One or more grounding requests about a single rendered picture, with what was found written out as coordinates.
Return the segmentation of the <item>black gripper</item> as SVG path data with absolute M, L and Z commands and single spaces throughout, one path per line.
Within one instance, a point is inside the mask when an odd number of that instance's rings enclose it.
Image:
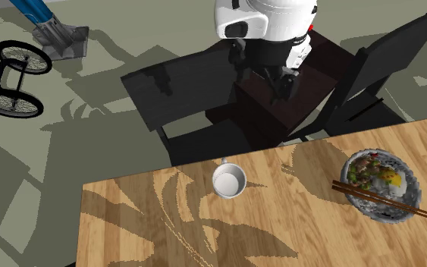
M 299 71 L 283 68 L 294 46 L 292 39 L 283 42 L 272 42 L 264 39 L 234 39 L 228 54 L 228 61 L 237 73 L 237 82 L 243 79 L 248 67 L 266 67 L 265 80 L 272 89 L 270 103 L 279 99 L 289 100 L 297 93 Z

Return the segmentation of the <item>dark robot stand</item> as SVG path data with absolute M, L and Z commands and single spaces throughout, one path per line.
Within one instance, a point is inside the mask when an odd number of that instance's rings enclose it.
M 315 30 L 309 32 L 312 51 L 300 66 L 298 92 L 288 101 L 270 104 L 272 89 L 252 71 L 234 85 L 237 101 L 206 111 L 214 124 L 230 118 L 256 148 L 277 146 L 312 113 L 343 76 L 353 54 Z

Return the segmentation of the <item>black chair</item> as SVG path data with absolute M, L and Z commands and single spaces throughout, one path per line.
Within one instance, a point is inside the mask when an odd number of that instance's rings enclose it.
M 405 122 L 377 93 L 393 73 L 409 66 L 426 42 L 427 13 L 359 49 L 317 118 L 286 140 L 306 142 L 320 130 L 333 137 Z
M 177 137 L 171 122 L 233 102 L 236 71 L 228 62 L 231 44 L 224 40 L 191 55 L 134 71 L 121 82 L 150 131 L 159 135 L 173 166 L 250 152 L 246 134 L 230 118 Z

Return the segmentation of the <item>white cup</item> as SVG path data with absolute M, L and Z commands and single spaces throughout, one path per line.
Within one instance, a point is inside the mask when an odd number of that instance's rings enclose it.
M 224 199 L 232 199 L 240 195 L 246 187 L 244 170 L 225 157 L 212 174 L 212 186 L 215 193 Z

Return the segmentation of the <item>brown chopstick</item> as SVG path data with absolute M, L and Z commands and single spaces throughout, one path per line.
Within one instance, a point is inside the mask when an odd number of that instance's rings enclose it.
M 332 181 L 332 185 L 336 185 L 338 187 L 342 187 L 342 188 L 348 189 L 348 190 L 353 190 L 353 191 L 356 191 L 357 193 L 365 194 L 365 195 L 370 196 L 370 197 L 375 197 L 377 199 L 388 201 L 388 202 L 396 204 L 396 205 L 402 205 L 402 206 L 407 207 L 407 208 L 411 208 L 412 207 L 412 209 L 416 209 L 418 212 L 422 212 L 422 213 L 425 213 L 427 215 L 427 211 L 425 211 L 425 210 L 418 209 L 416 207 L 409 206 L 409 205 L 404 204 L 404 203 L 399 203 L 397 201 L 385 198 L 383 196 L 379 196 L 377 193 L 373 193 L 373 192 L 368 191 L 368 190 L 363 190 L 363 189 L 360 189 L 358 187 L 353 187 L 353 186 L 351 186 L 349 184 L 345 184 L 345 183 L 342 183 L 340 181 Z
M 332 185 L 331 188 L 333 190 L 336 190 L 336 191 L 339 191 L 339 192 L 342 192 L 342 193 L 345 193 L 345 194 L 348 194 L 348 195 L 351 195 L 351 196 L 355 196 L 355 197 L 360 198 L 360 199 L 365 199 L 367 201 L 374 202 L 374 203 L 384 204 L 386 206 L 391 206 L 391 207 L 394 207 L 394 208 L 397 208 L 397 209 L 401 209 L 401 210 L 403 210 L 405 212 L 413 213 L 414 215 L 420 215 L 420 216 L 422 216 L 424 218 L 427 218 L 427 215 L 425 213 L 418 212 L 416 209 L 412 209 L 412 207 L 411 208 L 407 208 L 407 207 L 404 207 L 402 205 L 396 205 L 396 204 L 390 203 L 388 201 L 377 199 L 375 197 L 370 197 L 370 196 L 367 196 L 365 194 L 357 193 L 356 191 L 353 191 L 353 190 L 348 190 L 348 189 L 344 189 L 342 187 L 338 187 L 336 185 Z

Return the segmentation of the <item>grey bowl of food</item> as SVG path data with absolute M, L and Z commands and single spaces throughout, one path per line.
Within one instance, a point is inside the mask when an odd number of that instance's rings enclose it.
M 372 158 L 379 161 L 383 167 L 388 167 L 402 176 L 403 184 L 400 187 L 395 186 L 394 188 L 392 188 L 390 184 L 382 184 L 380 186 L 378 181 L 376 181 L 377 177 L 371 176 L 372 183 L 369 191 L 399 203 L 419 208 L 422 199 L 422 191 L 419 189 L 417 178 L 413 175 L 413 172 L 405 162 L 382 149 L 364 149 L 352 154 L 344 163 L 341 170 L 340 182 L 347 183 L 349 181 L 347 179 L 347 172 L 350 170 L 351 165 L 360 158 Z M 413 213 L 405 212 L 391 206 L 370 202 L 348 194 L 345 194 L 345 196 L 361 213 L 369 216 L 375 221 L 396 224 L 404 222 L 413 216 Z

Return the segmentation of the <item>blue pole with grey base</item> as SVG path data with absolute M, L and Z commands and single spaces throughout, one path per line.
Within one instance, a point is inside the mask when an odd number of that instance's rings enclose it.
M 63 24 L 43 0 L 9 0 L 36 28 L 33 37 L 52 61 L 86 56 L 89 27 Z

